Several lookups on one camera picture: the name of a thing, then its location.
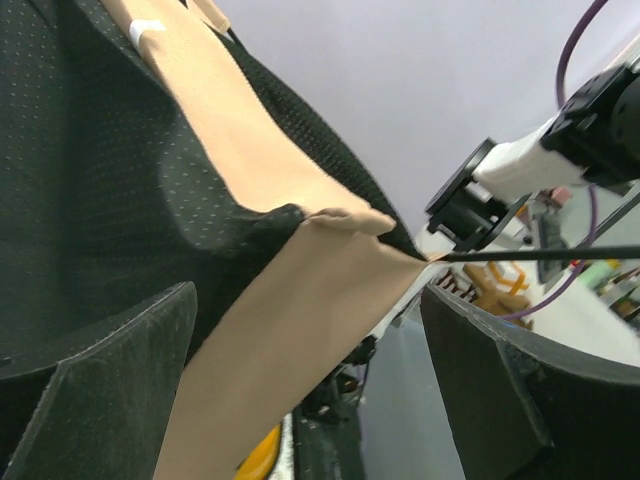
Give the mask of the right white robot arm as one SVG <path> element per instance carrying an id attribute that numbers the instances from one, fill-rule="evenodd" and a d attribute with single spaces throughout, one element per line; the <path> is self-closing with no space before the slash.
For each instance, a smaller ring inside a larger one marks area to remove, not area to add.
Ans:
<path id="1" fill-rule="evenodd" d="M 639 177 L 639 64 L 621 63 L 587 81 L 536 131 L 513 142 L 486 139 L 426 208 L 427 229 L 453 243 L 480 307 L 508 321 L 522 320 L 559 297 L 559 287 L 534 306 L 524 280 L 496 270 L 516 259 L 563 262 L 576 256 L 545 246 L 534 251 L 487 252 L 528 199 L 574 183 L 608 187 Z"/>

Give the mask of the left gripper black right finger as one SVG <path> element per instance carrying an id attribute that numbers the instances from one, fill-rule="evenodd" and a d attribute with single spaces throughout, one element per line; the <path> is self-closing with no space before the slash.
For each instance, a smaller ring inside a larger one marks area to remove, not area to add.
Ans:
<path id="1" fill-rule="evenodd" d="M 468 479 L 636 479 L 639 370 L 429 285 L 420 313 Z"/>

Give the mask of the beige fabric pet tent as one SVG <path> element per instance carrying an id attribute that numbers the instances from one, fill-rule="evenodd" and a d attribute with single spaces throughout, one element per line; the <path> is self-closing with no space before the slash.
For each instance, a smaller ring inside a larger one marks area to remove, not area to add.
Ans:
<path id="1" fill-rule="evenodd" d="M 1 5 L 1 361 L 195 286 L 150 479 L 362 479 L 375 328 L 425 269 L 366 167 L 210 1 Z"/>

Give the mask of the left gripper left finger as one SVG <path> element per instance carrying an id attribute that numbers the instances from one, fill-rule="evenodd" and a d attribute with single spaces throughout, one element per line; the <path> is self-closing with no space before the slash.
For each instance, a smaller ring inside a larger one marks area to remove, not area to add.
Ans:
<path id="1" fill-rule="evenodd" d="M 2 359 L 2 478 L 152 478 L 196 311 L 179 283 Z"/>

